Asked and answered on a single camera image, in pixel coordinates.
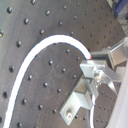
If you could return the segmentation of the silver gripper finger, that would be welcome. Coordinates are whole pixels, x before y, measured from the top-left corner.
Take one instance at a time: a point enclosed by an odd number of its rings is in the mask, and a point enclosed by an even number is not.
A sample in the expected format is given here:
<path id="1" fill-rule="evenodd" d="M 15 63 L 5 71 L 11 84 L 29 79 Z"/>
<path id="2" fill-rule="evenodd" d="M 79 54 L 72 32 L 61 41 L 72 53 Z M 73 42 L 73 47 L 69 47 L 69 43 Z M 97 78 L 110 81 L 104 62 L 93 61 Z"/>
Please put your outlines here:
<path id="1" fill-rule="evenodd" d="M 128 128 L 128 72 L 124 75 L 107 128 Z"/>
<path id="2" fill-rule="evenodd" d="M 91 53 L 93 59 L 106 60 L 110 68 L 128 59 L 128 37 L 124 37 L 112 47 Z"/>

